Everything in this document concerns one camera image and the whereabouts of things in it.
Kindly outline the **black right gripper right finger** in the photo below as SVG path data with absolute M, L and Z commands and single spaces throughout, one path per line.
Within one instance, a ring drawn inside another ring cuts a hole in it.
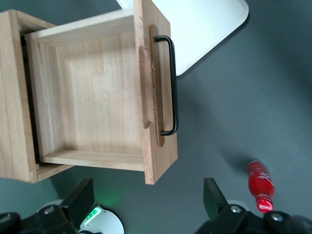
M 203 182 L 203 202 L 209 220 L 197 234 L 310 234 L 312 221 L 281 211 L 254 215 L 238 204 L 229 204 L 213 178 Z

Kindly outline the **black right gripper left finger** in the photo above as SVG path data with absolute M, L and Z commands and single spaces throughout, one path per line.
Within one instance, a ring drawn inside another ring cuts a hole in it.
M 16 212 L 0 215 L 2 234 L 76 234 L 94 203 L 94 185 L 84 178 L 59 204 L 47 205 L 21 219 Z

